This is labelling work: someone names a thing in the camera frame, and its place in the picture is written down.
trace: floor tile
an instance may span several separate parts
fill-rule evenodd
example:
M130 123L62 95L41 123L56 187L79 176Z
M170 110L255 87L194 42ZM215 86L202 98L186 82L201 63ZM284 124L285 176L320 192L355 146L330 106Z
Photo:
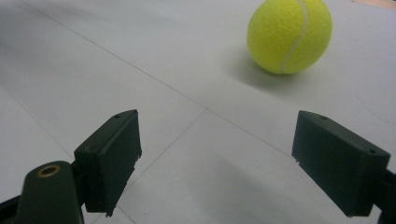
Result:
M137 109L136 178L204 111L22 2L0 12L0 81L70 155L111 116Z
M333 19L328 50L298 76L283 77L266 74L248 55L248 22L262 0L28 4L287 153L300 109L393 150L396 101L387 96L396 81L395 14L324 2Z
M144 223L373 223L349 219L295 160L205 112L119 207Z

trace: white surface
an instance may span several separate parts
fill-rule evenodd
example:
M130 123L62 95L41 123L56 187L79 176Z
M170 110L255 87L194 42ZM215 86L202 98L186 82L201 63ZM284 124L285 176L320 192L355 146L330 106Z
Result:
M261 2L1 0L0 199L137 109L143 157L112 223L374 223L345 218L290 152L304 109L396 154L395 11L325 1L329 48L276 77L246 48Z

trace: screw hole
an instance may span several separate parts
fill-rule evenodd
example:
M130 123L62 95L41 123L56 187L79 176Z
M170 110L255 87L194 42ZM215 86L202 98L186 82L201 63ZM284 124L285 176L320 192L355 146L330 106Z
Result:
M58 174L61 170L59 165L48 165L37 172L37 176L40 178L50 177L52 175Z

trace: yellow tennis ball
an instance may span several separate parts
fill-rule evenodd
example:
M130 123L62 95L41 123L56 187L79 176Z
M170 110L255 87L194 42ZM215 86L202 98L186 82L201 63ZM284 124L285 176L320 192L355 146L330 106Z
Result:
M275 74L295 74L316 62L329 45L332 18L321 0L266 0L247 28L253 60Z

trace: tennis ball seam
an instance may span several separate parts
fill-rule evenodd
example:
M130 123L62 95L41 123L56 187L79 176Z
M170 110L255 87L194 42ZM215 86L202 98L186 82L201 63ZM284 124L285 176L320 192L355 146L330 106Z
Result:
M308 11L306 10L306 7L304 5L304 2L302 0L296 0L298 2L298 4L301 7L301 10L303 11L303 15L304 15L304 24L303 27L301 29L301 32L299 34L299 36L297 37L297 39L294 41L293 45L290 47L289 51L286 53L285 57L282 60L282 63L280 64L280 68L279 71L280 73L285 73L284 69L285 69L285 64L288 61L290 55L294 52L294 50L297 48L298 44L301 42L301 40L303 39L303 36L305 34L306 31L306 27L308 25Z

